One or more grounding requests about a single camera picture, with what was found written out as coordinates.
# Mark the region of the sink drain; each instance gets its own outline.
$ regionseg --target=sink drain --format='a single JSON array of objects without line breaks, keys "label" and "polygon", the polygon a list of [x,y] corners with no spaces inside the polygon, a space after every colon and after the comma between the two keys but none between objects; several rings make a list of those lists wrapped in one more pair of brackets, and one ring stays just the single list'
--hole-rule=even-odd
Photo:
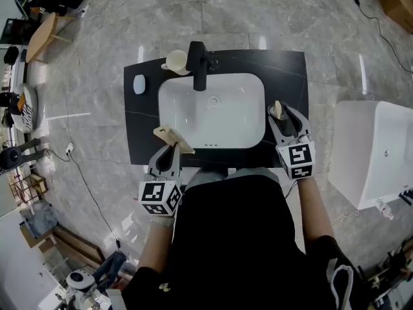
[{"label": "sink drain", "polygon": [[221,99],[219,97],[211,96],[208,99],[208,108],[218,108],[220,103],[221,103]]}]

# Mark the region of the white cup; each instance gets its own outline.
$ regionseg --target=white cup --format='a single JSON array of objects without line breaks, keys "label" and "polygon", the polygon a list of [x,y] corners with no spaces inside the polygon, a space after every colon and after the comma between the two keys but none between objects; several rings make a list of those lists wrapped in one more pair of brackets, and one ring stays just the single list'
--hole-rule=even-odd
[{"label": "white cup", "polygon": [[185,76],[190,73],[186,67],[188,55],[182,50],[173,50],[166,57],[166,63],[161,65],[163,70],[171,70],[180,76]]}]

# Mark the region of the black countertop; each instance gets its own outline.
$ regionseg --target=black countertop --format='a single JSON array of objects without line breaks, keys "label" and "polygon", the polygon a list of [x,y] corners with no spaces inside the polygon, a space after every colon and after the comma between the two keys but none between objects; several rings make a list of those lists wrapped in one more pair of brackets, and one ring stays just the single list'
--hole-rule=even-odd
[{"label": "black countertop", "polygon": [[[308,117],[307,71],[304,53],[273,50],[221,50],[214,52],[218,66],[208,74],[256,75],[264,84],[265,106],[275,100],[288,103]],[[159,126],[158,90],[161,84],[180,77],[163,70],[164,59],[156,59],[124,68],[126,131],[131,164],[147,165],[149,159],[165,143],[156,137]],[[146,90],[136,95],[133,82],[142,74]],[[184,154],[183,167],[280,167],[275,140],[266,119],[263,140],[249,149],[195,149],[195,154]]]}]

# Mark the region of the wooden table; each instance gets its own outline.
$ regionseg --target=wooden table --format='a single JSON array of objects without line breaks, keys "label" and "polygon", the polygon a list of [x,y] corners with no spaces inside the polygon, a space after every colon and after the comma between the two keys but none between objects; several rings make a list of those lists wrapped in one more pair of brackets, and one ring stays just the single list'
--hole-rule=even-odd
[{"label": "wooden table", "polygon": [[34,32],[32,38],[30,39],[27,48],[26,63],[32,61],[40,61],[44,63],[44,61],[38,60],[37,57],[42,51],[46,49],[48,45],[51,44],[51,42],[54,39],[66,41],[67,43],[72,43],[71,40],[63,38],[61,36],[57,36],[55,34],[58,19],[73,20],[75,18],[68,16],[58,16],[56,15],[56,13],[51,13],[46,18],[46,20],[43,23],[41,23],[41,26],[39,26],[39,28],[36,30],[36,32]]}]

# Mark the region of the black shirt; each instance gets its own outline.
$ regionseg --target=black shirt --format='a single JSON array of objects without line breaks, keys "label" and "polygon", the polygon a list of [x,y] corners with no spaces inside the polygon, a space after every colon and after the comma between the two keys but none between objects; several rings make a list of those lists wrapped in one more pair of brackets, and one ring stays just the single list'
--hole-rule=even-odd
[{"label": "black shirt", "polygon": [[[244,176],[192,187],[178,208],[165,271],[140,268],[123,291],[126,307],[335,309],[327,265],[334,258],[335,267],[351,263],[329,236],[305,255],[294,235],[281,187],[270,178]],[[347,275],[338,273],[334,285],[342,295]],[[367,308],[355,270],[350,303],[353,310]]]}]

